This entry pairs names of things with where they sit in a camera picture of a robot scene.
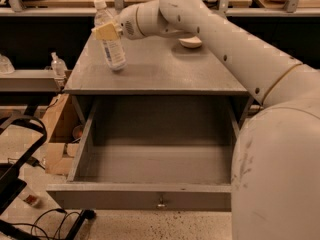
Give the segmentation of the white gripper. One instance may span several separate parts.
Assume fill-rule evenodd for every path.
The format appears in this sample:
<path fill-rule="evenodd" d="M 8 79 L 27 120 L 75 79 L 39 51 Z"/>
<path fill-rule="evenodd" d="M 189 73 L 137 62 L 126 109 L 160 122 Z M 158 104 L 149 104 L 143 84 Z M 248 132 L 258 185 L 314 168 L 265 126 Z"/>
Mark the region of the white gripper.
<path fill-rule="evenodd" d="M 139 38 L 136 13 L 138 7 L 131 5 L 124 8 L 117 16 L 116 22 L 110 21 L 101 26 L 94 27 L 92 33 L 97 40 L 114 41 L 120 38 L 121 32 L 131 40 Z"/>

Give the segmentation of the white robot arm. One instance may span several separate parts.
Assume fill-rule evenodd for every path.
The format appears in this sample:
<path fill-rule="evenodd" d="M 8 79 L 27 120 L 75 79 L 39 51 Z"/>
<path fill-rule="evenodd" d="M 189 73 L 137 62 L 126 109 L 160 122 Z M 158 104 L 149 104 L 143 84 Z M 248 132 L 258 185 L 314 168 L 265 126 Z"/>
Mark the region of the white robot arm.
<path fill-rule="evenodd" d="M 245 123 L 234 149 L 233 240 L 320 240 L 320 71 L 201 0 L 129 6 L 93 30 L 100 40 L 183 32 L 198 37 L 263 107 Z"/>

